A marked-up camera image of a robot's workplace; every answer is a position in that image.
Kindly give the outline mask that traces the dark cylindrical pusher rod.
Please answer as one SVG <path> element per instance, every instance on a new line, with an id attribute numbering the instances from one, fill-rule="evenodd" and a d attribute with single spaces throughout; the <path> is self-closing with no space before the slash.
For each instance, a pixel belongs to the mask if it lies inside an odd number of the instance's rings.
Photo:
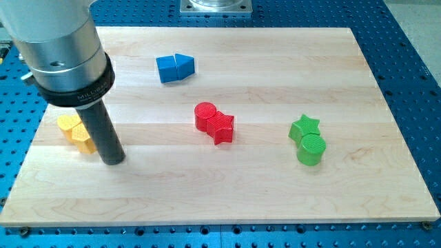
<path id="1" fill-rule="evenodd" d="M 102 100 L 76 108 L 101 160 L 117 165 L 125 159 L 125 152 Z"/>

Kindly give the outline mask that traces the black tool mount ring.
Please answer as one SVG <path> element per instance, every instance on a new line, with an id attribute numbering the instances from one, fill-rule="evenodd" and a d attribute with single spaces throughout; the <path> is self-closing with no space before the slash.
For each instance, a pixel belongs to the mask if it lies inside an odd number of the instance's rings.
<path id="1" fill-rule="evenodd" d="M 79 107 L 87 105 L 101 99 L 114 84 L 115 73 L 112 62 L 107 53 L 105 53 L 105 57 L 107 59 L 105 71 L 97 80 L 87 87 L 70 92 L 53 92 L 45 89 L 36 81 L 33 84 L 38 89 L 39 94 L 51 105 L 58 107 Z"/>

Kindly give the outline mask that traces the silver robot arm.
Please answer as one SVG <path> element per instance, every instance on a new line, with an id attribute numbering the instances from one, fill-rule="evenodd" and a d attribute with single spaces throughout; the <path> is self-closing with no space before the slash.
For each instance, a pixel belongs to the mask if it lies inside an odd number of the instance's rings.
<path id="1" fill-rule="evenodd" d="M 1 23 L 29 67 L 23 81 L 47 103 L 73 107 L 102 161 L 116 165 L 125 152 L 102 101 L 115 73 L 91 5 L 90 0 L 2 1 Z"/>

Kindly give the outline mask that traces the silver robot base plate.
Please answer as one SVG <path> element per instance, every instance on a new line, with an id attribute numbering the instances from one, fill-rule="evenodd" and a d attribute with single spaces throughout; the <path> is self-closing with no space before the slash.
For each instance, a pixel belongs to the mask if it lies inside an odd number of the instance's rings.
<path id="1" fill-rule="evenodd" d="M 250 16 L 252 0 L 180 0 L 181 16 Z"/>

